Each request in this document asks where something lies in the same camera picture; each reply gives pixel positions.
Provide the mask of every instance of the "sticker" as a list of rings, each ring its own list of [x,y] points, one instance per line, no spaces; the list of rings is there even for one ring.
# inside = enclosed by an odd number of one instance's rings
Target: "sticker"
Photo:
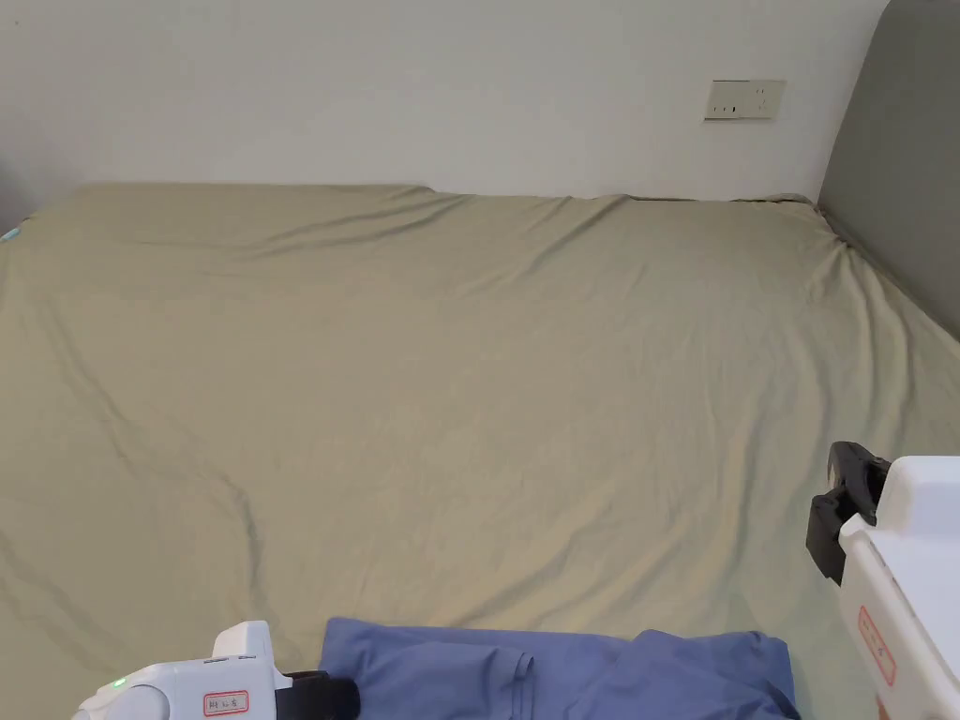
[[[246,690],[208,692],[204,696],[204,717],[239,715],[250,709],[250,695]]]
[[[874,660],[876,660],[876,666],[880,668],[883,679],[887,681],[888,685],[893,687],[894,682],[897,681],[897,663],[890,654],[890,648],[887,647],[887,643],[883,641],[883,636],[876,628],[874,620],[862,605],[860,606],[860,617],[857,618],[856,624],[857,627],[860,628],[860,634],[863,635],[867,647],[870,648],[870,654],[873,655]]]

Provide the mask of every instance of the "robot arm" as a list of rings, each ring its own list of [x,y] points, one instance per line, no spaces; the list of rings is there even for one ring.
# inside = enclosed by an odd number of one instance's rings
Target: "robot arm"
[[[890,464],[834,443],[828,477],[806,547],[837,586],[881,717],[960,720],[960,457]]]
[[[255,620],[220,633],[211,658],[149,665],[104,685],[73,720],[356,720],[359,714],[353,681],[280,673],[270,628]]]

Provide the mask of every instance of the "fitted sheet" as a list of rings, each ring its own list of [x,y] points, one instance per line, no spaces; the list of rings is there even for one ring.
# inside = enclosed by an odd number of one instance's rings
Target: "fitted sheet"
[[[787,641],[829,443],[960,453],[960,348],[805,204],[83,189],[0,245],[0,684],[69,717],[245,618]]]

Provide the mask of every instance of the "folded garment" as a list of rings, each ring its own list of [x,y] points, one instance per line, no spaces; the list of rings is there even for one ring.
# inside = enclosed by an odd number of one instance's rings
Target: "folded garment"
[[[363,720],[800,717],[786,644],[761,633],[622,640],[334,618],[320,669],[357,682]]]

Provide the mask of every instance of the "wall socket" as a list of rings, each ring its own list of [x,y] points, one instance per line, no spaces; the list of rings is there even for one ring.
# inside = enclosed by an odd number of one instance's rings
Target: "wall socket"
[[[773,120],[786,80],[714,80],[705,120]]]

